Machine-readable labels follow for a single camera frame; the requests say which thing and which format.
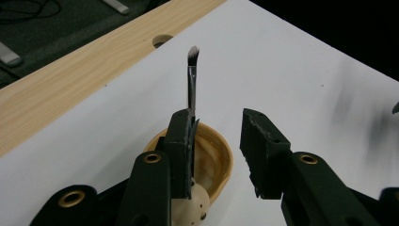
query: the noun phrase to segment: wooden edge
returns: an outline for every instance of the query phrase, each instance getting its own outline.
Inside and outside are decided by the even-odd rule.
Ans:
[[[27,77],[0,89],[0,156],[16,148],[91,93],[225,0],[171,0]]]

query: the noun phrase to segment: cable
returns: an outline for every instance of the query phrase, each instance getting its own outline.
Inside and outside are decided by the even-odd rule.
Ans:
[[[57,0],[45,0],[43,3],[40,1],[36,1],[36,0],[5,0],[5,1],[2,1],[2,3],[6,3],[6,2],[30,3],[33,5],[37,5],[38,9],[36,11],[32,12],[32,11],[23,11],[23,10],[18,10],[18,9],[0,7],[0,12],[8,12],[10,14],[22,14],[21,17],[19,17],[19,18],[17,17],[15,19],[0,18],[0,24],[18,24],[18,23],[27,22],[27,21],[30,21],[33,19],[49,18],[49,17],[56,16],[62,10],[62,6],[59,4],[59,2]],[[40,16],[41,13],[43,12],[44,8],[46,6],[48,6],[48,4],[51,2],[56,4],[56,11],[53,13],[50,13],[48,15]]]

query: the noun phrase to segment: dark floor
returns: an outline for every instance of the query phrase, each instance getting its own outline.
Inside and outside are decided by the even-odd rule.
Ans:
[[[399,81],[399,13],[394,2],[251,1]]]
[[[0,41],[23,59],[0,61],[0,89],[168,0],[119,1],[128,15],[101,0],[0,0]]]

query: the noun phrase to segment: wooden bowl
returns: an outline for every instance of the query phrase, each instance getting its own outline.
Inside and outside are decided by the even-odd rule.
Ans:
[[[158,138],[166,133],[167,129],[156,135],[144,152],[153,151]],[[230,179],[233,164],[231,149],[223,136],[201,122],[195,146],[194,179],[206,189],[212,204]]]

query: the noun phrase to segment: white surface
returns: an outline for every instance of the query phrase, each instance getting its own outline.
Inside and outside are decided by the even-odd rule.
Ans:
[[[0,224],[28,225],[59,189],[101,192],[186,107],[186,56],[200,48],[197,115],[231,145],[234,167],[203,225],[285,225],[255,198],[239,150],[242,110],[263,112],[294,152],[323,157],[377,198],[399,186],[399,83],[244,0],[228,1],[0,158]]]

